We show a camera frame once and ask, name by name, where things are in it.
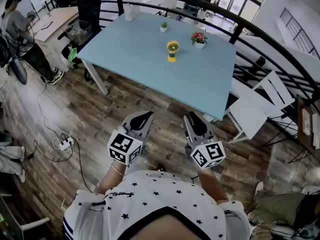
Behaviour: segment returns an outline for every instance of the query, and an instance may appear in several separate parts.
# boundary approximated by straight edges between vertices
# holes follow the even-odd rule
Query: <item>black pants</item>
[[[44,76],[48,81],[51,81],[54,78],[54,74],[51,71],[50,64],[46,59],[44,52],[36,43],[21,58],[30,64],[34,70],[38,71],[40,75]]]

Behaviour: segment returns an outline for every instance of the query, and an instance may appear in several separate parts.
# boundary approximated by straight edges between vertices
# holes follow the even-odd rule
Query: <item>light blue table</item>
[[[164,21],[168,30],[160,32]],[[77,57],[105,95],[108,91],[93,64],[221,120],[231,88],[236,48],[206,32],[208,44],[196,49],[191,42],[195,31],[203,32],[195,26],[144,12],[126,22],[123,14]],[[167,42],[171,40],[180,45],[176,62],[167,59]]]

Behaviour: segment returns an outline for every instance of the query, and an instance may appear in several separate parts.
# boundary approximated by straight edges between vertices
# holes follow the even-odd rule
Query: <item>star-print shirt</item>
[[[165,215],[204,240],[248,240],[251,235],[241,202],[217,205],[201,187],[150,170],[129,174],[105,195],[78,190],[63,230],[70,240],[128,240]]]

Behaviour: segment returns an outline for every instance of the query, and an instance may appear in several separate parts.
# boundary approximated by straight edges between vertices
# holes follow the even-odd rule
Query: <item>green object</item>
[[[77,48],[72,48],[71,45],[68,48],[70,50],[68,61],[71,63],[77,57],[78,53],[77,53]]]
[[[166,22],[162,23],[162,24],[161,24],[161,27],[164,28],[164,29],[166,29],[166,28],[168,27],[168,23],[166,23]]]

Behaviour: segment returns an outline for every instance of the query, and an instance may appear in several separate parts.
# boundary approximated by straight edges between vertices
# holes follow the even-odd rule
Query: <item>bracelet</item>
[[[111,164],[111,167],[112,167],[113,169],[115,169],[118,173],[120,173],[122,176],[125,176],[121,171],[119,171],[116,167],[114,167],[113,164]]]

